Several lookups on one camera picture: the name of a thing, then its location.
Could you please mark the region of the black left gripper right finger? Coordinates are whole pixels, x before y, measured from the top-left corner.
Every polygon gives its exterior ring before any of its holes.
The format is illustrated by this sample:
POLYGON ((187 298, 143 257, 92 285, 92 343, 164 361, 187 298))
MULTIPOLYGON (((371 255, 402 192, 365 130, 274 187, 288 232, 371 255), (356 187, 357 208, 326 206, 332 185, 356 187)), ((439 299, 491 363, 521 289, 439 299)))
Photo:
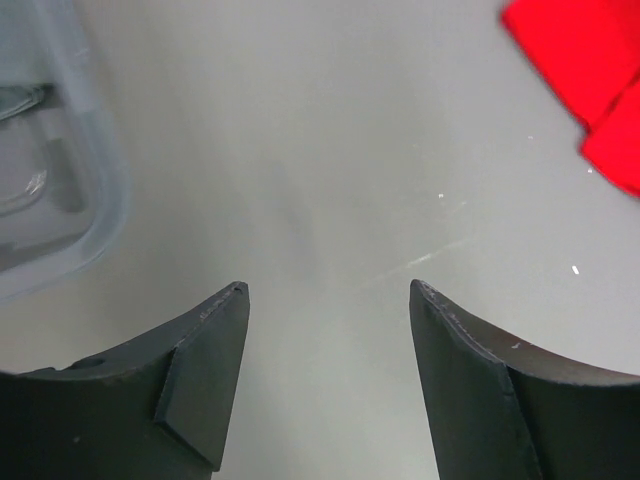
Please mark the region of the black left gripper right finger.
POLYGON ((410 322, 443 479, 635 479, 639 379, 535 346, 410 287, 410 322))

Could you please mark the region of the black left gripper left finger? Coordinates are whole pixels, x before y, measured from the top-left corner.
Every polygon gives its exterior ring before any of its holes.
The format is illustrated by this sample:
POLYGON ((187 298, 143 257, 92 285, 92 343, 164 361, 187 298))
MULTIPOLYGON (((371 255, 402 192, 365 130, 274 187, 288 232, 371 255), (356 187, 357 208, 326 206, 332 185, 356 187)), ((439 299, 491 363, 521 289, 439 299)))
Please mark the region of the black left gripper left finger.
POLYGON ((234 282, 57 370, 1 376, 5 479, 209 479, 221 468, 249 324, 234 282))

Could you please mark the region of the red t shirt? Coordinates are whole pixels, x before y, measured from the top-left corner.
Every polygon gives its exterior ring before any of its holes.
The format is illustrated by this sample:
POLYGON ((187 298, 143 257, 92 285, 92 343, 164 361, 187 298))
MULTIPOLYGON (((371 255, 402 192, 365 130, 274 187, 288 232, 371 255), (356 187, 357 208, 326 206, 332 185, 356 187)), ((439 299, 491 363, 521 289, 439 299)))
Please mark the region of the red t shirt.
POLYGON ((501 21, 582 124, 581 154, 610 183, 639 194, 639 4, 512 1, 501 21))

